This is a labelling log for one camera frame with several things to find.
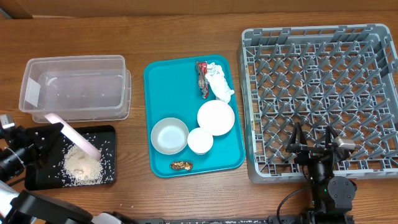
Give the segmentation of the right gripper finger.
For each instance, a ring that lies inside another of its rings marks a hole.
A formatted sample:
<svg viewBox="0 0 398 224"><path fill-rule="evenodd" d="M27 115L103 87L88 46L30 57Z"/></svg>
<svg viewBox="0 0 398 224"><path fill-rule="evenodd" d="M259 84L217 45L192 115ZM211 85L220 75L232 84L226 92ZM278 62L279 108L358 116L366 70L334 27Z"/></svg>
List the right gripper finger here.
<svg viewBox="0 0 398 224"><path fill-rule="evenodd" d="M307 140L299 122L294 124L292 135L287 145L287 152L301 152L307 150Z"/></svg>
<svg viewBox="0 0 398 224"><path fill-rule="evenodd" d="M332 126L326 127L325 132L325 147L327 149L336 149L338 147L337 138L339 135Z"/></svg>

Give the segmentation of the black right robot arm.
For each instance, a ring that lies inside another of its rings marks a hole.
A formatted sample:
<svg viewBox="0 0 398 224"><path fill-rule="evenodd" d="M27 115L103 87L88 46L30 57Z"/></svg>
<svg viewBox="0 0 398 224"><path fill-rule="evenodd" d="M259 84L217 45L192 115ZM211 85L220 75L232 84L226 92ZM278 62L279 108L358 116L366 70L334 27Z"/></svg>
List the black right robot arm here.
<svg viewBox="0 0 398 224"><path fill-rule="evenodd" d="M315 213L344 215L352 209L356 184L336 176L333 170L337 163L349 158L355 146L353 140L339 136L331 126L326 127L323 146L309 146L300 123L294 124L286 151L296 154L294 163L307 169Z"/></svg>

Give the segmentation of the gold foil wrapper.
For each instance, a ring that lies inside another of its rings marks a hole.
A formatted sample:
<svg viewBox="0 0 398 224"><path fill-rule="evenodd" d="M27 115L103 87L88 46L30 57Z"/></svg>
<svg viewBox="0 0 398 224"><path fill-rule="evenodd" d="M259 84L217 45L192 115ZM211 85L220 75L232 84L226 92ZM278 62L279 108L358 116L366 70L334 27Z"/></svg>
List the gold foil wrapper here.
<svg viewBox="0 0 398 224"><path fill-rule="evenodd" d="M188 161L177 161L177 162L172 162L170 164L170 168L173 170L192 170L193 169L193 163L188 162Z"/></svg>

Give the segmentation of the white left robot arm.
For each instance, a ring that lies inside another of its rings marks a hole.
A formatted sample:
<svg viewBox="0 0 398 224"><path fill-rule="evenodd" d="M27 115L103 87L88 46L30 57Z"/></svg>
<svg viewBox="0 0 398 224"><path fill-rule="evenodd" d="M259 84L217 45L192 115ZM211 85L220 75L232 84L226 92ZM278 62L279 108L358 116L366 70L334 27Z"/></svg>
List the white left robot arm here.
<svg viewBox="0 0 398 224"><path fill-rule="evenodd" d="M7 148L1 150L1 182L20 175L26 165L41 167L47 161L62 128L62 123L28 129L22 126L1 128L1 139L8 144ZM23 190L8 202L2 196L1 203L11 207L1 215L3 223L31 223L34 218L46 223L138 223L117 212L105 212L94 217L74 204L28 190Z"/></svg>

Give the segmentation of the large pink plate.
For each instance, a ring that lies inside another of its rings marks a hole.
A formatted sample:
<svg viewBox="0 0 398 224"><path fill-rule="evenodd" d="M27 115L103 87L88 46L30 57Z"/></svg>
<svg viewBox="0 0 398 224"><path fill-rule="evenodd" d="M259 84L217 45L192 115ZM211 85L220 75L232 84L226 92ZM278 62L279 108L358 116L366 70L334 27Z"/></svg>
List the large pink plate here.
<svg viewBox="0 0 398 224"><path fill-rule="evenodd" d="M82 151L87 153L94 160L99 161L101 159L100 151L94 147L90 142L88 142L81 134L79 134L75 129L73 129L67 122L65 122L61 117L55 113L46 114L45 119L51 124L60 123L63 125L61 133L71 140L75 145L77 145Z"/></svg>

